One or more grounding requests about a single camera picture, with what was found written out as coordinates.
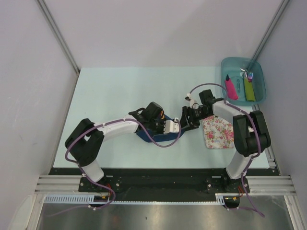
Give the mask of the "dark blue paper napkin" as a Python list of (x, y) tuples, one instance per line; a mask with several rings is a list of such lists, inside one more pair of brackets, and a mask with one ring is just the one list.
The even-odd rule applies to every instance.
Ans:
[[(166, 120), (172, 120), (170, 117), (166, 116)], [(181, 128), (180, 121), (180, 131), (179, 133), (169, 133), (169, 134), (152, 134), (150, 131), (148, 131), (145, 128), (145, 123), (147, 123), (151, 118), (156, 117), (145, 117), (145, 115), (137, 114), (133, 115), (133, 117), (140, 123), (136, 130), (136, 135), (140, 137), (143, 141), (148, 143), (158, 143), (158, 142), (164, 142), (164, 141), (171, 141), (174, 140), (175, 142), (184, 134), (184, 130)]]

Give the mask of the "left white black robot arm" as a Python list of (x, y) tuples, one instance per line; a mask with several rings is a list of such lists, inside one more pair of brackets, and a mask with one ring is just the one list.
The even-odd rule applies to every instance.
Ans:
[(94, 123), (90, 119), (83, 119), (65, 142), (65, 147), (73, 156), (74, 161), (82, 172), (90, 178), (89, 186), (95, 191), (102, 191), (106, 186), (105, 174), (96, 158), (103, 142), (125, 135), (137, 134), (148, 139), (154, 139), (164, 133), (167, 120), (162, 107), (155, 102), (145, 108), (129, 112), (122, 119), (106, 123)]

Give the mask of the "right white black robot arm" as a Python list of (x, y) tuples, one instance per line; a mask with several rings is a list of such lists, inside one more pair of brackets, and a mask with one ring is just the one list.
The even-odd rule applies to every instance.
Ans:
[(271, 145), (264, 115), (261, 111), (246, 112), (230, 104), (224, 98), (215, 98), (211, 90), (199, 93), (201, 105), (187, 94), (189, 106), (182, 107), (180, 125), (182, 130), (190, 131), (200, 126), (200, 121), (216, 116), (230, 123), (234, 132), (236, 152), (223, 170), (217, 186), (226, 192), (233, 192), (244, 185), (244, 177), (252, 161)]

